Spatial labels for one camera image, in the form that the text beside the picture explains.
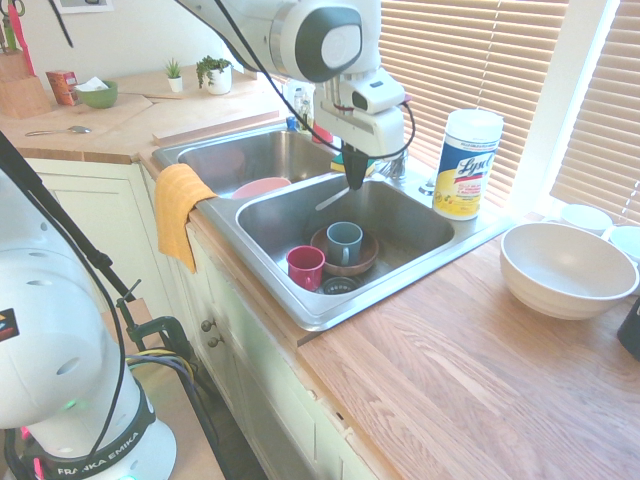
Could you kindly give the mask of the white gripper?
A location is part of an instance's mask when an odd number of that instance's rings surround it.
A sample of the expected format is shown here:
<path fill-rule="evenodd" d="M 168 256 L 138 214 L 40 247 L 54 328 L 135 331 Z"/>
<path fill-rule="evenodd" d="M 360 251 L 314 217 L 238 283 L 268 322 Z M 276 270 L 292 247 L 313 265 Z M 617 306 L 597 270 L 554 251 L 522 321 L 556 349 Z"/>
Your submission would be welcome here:
<path fill-rule="evenodd" d="M 347 143 L 343 145 L 343 165 L 351 190 L 361 188 L 368 156 L 393 156 L 405 147 L 404 116 L 397 106 L 372 115 L 360 110 L 345 114 L 326 99 L 316 100 L 316 123 Z"/>

